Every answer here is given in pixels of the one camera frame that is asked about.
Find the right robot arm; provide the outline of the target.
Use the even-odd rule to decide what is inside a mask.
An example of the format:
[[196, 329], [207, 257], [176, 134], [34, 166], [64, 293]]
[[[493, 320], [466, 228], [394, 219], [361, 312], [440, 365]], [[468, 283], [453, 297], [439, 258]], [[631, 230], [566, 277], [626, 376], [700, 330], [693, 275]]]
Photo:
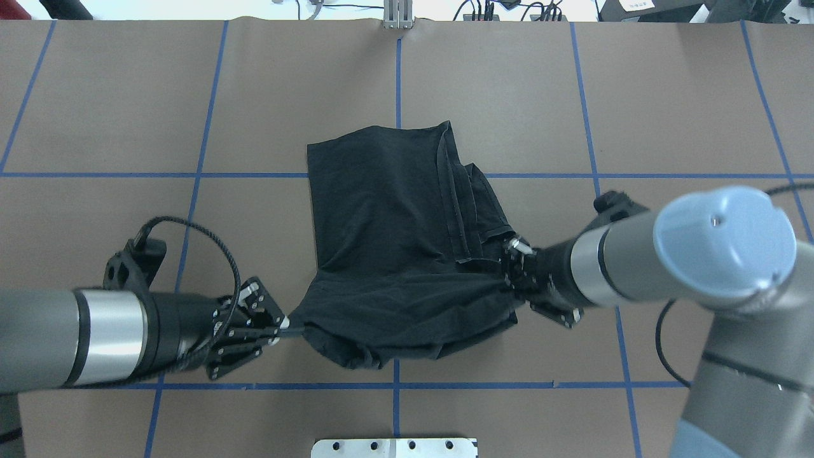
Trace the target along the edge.
[[812, 245], [768, 192], [722, 186], [660, 209], [594, 200], [574, 238], [503, 243], [507, 284], [570, 328], [588, 308], [692, 301], [714, 315], [671, 457], [812, 456]]

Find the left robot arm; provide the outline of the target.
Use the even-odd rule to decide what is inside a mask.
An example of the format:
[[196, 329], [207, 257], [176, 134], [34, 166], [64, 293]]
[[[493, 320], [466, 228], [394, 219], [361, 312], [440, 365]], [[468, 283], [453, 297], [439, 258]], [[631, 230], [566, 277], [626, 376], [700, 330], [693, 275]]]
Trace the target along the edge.
[[266, 346], [300, 337], [256, 277], [229, 298], [150, 290], [166, 243], [129, 240], [95, 288], [3, 289], [3, 395], [134, 384], [203, 368], [217, 380], [260, 357]]

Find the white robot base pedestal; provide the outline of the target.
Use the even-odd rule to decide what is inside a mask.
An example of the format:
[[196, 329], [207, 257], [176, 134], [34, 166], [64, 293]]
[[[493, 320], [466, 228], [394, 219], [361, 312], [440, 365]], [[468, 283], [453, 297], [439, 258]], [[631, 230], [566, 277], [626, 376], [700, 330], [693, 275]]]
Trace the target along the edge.
[[480, 457], [471, 438], [360, 438], [318, 440], [311, 457]]

